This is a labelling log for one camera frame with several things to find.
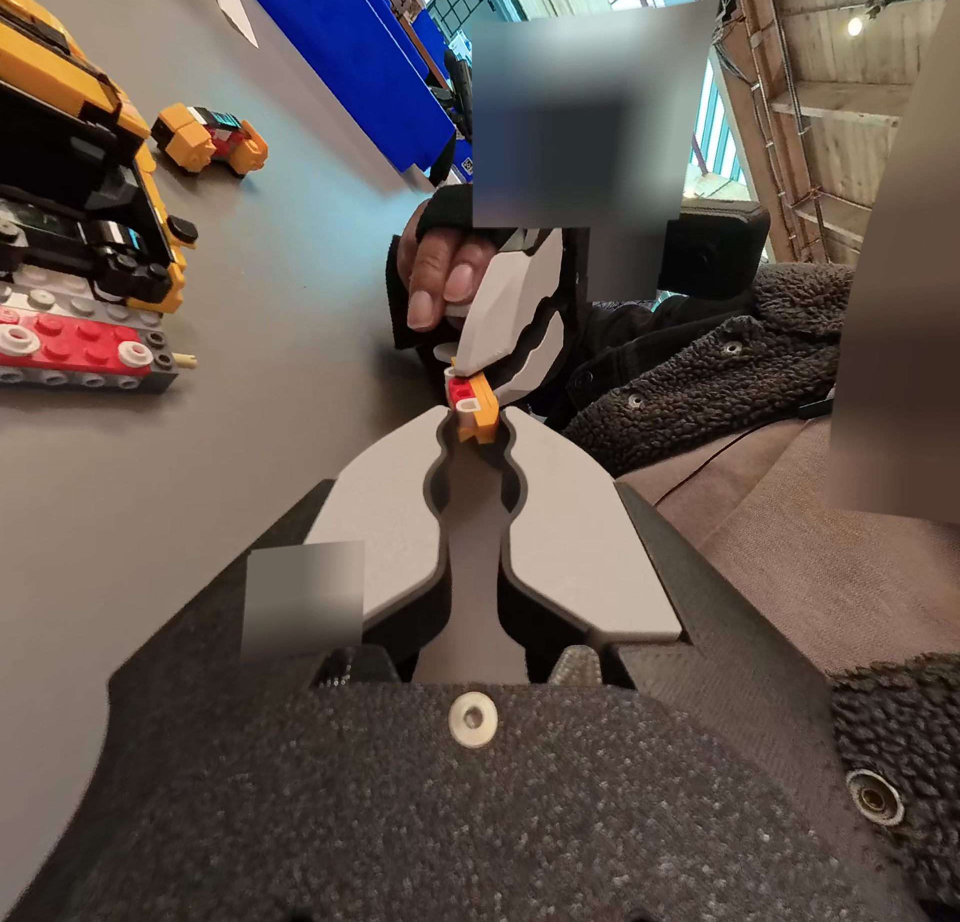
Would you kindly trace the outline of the blue plastic bin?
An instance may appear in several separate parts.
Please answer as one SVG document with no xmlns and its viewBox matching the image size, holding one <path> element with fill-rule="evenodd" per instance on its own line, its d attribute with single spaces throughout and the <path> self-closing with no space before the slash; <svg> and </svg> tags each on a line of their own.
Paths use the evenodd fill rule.
<svg viewBox="0 0 960 922">
<path fill-rule="evenodd" d="M 455 126 L 389 0 L 256 1 L 397 171 L 447 178 Z"/>
</svg>

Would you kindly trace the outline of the yellow lego car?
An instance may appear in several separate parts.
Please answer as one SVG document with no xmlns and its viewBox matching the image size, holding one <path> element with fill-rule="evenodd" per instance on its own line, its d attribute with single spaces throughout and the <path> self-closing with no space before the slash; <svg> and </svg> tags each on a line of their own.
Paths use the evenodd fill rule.
<svg viewBox="0 0 960 922">
<path fill-rule="evenodd" d="M 161 395 L 195 226 L 126 93 L 34 0 L 1 0 L 2 388 Z"/>
</svg>

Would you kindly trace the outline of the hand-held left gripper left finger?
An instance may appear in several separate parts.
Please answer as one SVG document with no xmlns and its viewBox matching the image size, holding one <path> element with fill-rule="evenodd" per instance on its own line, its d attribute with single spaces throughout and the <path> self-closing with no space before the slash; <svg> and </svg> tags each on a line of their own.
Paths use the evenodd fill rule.
<svg viewBox="0 0 960 922">
<path fill-rule="evenodd" d="M 356 456 L 332 482 L 305 544 L 365 548 L 362 635 L 435 638 L 451 613 L 446 431 L 435 406 Z"/>
</svg>

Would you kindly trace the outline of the black red yellow lego assembly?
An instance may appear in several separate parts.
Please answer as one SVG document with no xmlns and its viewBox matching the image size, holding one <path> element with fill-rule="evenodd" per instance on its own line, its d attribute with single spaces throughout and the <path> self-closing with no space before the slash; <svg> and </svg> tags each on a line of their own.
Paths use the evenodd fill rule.
<svg viewBox="0 0 960 922">
<path fill-rule="evenodd" d="M 221 164 L 243 179 L 261 170 L 269 158 L 266 140 L 246 120 L 228 112 L 176 103 L 159 113 L 150 135 L 174 164 L 199 174 Z"/>
</svg>

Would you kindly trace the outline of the person's right hand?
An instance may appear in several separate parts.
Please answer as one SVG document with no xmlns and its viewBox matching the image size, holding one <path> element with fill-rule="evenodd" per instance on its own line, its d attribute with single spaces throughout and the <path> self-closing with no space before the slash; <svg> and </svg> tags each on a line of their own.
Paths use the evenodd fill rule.
<svg viewBox="0 0 960 922">
<path fill-rule="evenodd" d="M 417 332 L 436 328 L 449 305 L 470 304 L 498 246 L 477 235 L 453 229 L 417 229 L 429 201 L 421 202 L 408 221 L 398 246 L 396 265 L 408 292 L 406 324 Z"/>
</svg>

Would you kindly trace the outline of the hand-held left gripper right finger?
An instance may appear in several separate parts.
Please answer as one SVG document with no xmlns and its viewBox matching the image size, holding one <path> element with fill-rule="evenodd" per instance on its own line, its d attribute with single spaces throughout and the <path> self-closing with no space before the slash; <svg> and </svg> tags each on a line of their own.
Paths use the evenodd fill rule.
<svg viewBox="0 0 960 922">
<path fill-rule="evenodd" d="M 604 646 L 675 642 L 682 626 L 613 477 L 518 408 L 502 411 L 519 495 L 506 575 L 546 612 Z"/>
</svg>

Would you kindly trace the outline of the glass window wall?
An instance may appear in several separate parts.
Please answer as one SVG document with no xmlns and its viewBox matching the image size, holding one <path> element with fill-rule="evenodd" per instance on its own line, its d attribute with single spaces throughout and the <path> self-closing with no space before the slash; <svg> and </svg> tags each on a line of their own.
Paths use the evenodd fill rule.
<svg viewBox="0 0 960 922">
<path fill-rule="evenodd" d="M 711 56 L 703 76 L 701 101 L 684 180 L 686 198 L 755 199 L 728 87 Z"/>
</svg>

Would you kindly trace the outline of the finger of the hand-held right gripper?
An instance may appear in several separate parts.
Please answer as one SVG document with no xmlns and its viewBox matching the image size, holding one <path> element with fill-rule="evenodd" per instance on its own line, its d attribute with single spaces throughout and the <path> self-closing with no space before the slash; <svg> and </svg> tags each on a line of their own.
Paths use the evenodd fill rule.
<svg viewBox="0 0 960 922">
<path fill-rule="evenodd" d="M 564 254 L 561 230 L 553 230 L 530 255 L 496 255 L 486 268 L 465 316 L 453 370 L 470 377 L 509 357 L 546 299 L 560 285 Z"/>
<path fill-rule="evenodd" d="M 553 310 L 525 328 L 517 346 L 486 367 L 486 381 L 500 406 L 515 404 L 539 389 L 551 377 L 565 351 L 566 327 Z"/>
</svg>

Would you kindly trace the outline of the orange curved lego piece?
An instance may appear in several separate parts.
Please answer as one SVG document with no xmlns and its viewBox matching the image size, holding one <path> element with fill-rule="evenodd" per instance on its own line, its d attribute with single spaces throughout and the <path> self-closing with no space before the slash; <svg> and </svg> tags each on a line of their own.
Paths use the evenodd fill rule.
<svg viewBox="0 0 960 922">
<path fill-rule="evenodd" d="M 499 402 L 486 375 L 458 376 L 452 367 L 443 372 L 446 401 L 454 413 L 461 443 L 493 443 L 498 435 Z"/>
</svg>

